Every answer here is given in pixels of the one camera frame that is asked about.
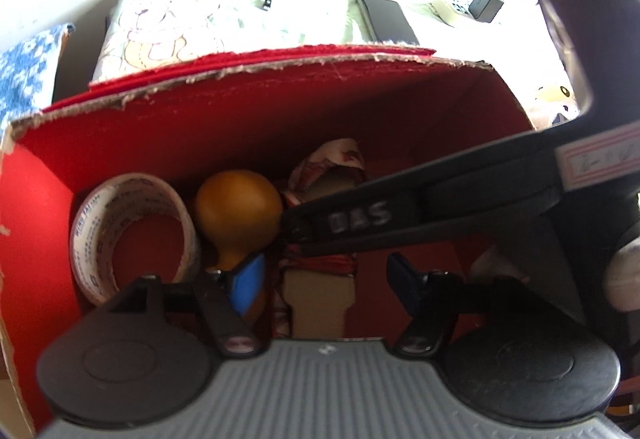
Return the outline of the person's hand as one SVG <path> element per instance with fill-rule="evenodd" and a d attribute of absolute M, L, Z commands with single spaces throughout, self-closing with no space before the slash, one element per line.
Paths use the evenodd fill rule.
<path fill-rule="evenodd" d="M 616 251 L 603 274 L 603 292 L 617 311 L 639 309 L 639 224 L 635 223 L 620 238 Z"/>

